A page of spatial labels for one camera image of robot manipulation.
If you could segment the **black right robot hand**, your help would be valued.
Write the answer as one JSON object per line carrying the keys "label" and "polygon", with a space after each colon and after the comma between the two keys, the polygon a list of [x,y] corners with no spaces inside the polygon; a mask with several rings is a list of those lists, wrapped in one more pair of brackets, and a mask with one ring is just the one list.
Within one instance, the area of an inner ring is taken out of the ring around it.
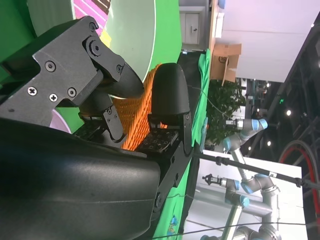
{"label": "black right robot hand", "polygon": [[184,71],[160,65],[149,133],[135,150],[111,100],[144,92],[100,40],[91,16],[36,38],[6,60],[0,90],[0,237],[133,240],[144,234],[193,155]]}

